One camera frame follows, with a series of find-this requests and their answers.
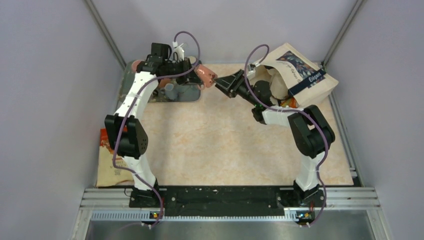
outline white zip tie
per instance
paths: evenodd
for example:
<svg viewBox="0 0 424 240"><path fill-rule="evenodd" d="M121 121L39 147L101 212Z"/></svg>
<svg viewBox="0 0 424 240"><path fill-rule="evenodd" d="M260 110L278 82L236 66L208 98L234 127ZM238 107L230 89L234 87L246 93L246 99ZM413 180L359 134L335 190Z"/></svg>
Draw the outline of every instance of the white zip tie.
<svg viewBox="0 0 424 240"><path fill-rule="evenodd" d="M137 99L141 99L142 98L142 96L138 95L135 92L130 92L125 97L134 97L134 98L137 98Z"/></svg>

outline pink object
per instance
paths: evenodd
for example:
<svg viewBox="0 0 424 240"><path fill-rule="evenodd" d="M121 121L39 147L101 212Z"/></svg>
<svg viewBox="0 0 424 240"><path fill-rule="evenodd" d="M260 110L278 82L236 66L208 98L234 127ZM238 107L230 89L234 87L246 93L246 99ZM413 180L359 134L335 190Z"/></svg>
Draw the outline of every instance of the pink object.
<svg viewBox="0 0 424 240"><path fill-rule="evenodd" d="M202 80L205 88L210 88L214 85L214 80L217 78L217 74L209 68L199 64L194 69L194 72L197 74L200 80Z"/></svg>
<svg viewBox="0 0 424 240"><path fill-rule="evenodd" d="M131 71L135 73L137 71L137 66L141 63L141 60L136 60L131 64Z"/></svg>

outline orange object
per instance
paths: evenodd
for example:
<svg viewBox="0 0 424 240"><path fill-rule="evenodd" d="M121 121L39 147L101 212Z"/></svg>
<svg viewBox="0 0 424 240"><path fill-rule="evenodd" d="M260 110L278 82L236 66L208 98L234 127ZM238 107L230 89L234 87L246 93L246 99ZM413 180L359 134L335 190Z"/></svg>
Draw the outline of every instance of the orange object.
<svg viewBox="0 0 424 240"><path fill-rule="evenodd" d="M298 107L298 102L294 97L289 98L285 101L282 101L280 104L281 107L290 107L292 109L296 109Z"/></svg>

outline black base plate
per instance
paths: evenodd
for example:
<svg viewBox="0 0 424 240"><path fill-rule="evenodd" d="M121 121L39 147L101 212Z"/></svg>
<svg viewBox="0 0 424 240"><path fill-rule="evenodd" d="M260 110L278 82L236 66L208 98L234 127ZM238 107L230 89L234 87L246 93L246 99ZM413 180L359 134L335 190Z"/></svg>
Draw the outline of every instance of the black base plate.
<svg viewBox="0 0 424 240"><path fill-rule="evenodd" d="M309 207L294 198L291 187L281 186L159 186L166 216L257 217L282 216L284 207ZM312 197L313 206L321 207L322 191ZM130 208L159 208L156 195L131 193Z"/></svg>

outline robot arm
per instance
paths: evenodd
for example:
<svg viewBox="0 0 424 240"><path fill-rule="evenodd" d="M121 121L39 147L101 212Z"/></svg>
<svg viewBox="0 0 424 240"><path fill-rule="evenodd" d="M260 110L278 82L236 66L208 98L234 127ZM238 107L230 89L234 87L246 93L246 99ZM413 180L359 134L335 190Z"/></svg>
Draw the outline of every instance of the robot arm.
<svg viewBox="0 0 424 240"><path fill-rule="evenodd" d="M253 68L254 65L249 66L248 78L255 73ZM239 70L230 76L220 77L215 80L215 86L230 98L239 95L251 103L254 106L251 111L257 122L291 128L296 146L302 153L300 173L294 181L293 187L298 195L298 200L303 202L318 191L319 181L316 169L325 154L324 140L316 128L309 128L312 123L302 114L284 112L283 110L290 108L281 106L274 106L273 108L277 109L277 111L274 111L258 103L248 91L244 81L244 74L243 70ZM264 104L273 105L269 82L259 80L251 88L255 96ZM334 142L335 134L317 106L311 105L305 109L297 108L296 110L303 111L312 117L324 132L328 146Z"/></svg>
<svg viewBox="0 0 424 240"><path fill-rule="evenodd" d="M178 55L177 59L169 60L170 52L171 54L176 53ZM167 44L152 43L151 54L147 56L146 61L138 64L131 89L122 105L113 115L107 115L104 120L109 144L112 148L115 148L120 126L128 110L131 109L125 122L126 128L124 128L120 138L117 155L122 156L128 167L150 186L155 186L157 182L145 155L149 139L140 123L140 119L143 117L143 112L150 96L159 85L160 80L151 80L156 77L181 74L187 72L191 67L190 60L184 58L183 45L177 45L171 51L171 47ZM197 77L194 72L176 79L176 82L180 85L207 85L206 83L209 84L211 81L212 79L208 78L208 75L204 74L201 77ZM148 195L151 190L150 187L140 181L135 175L133 179L135 188L140 190L141 194Z"/></svg>

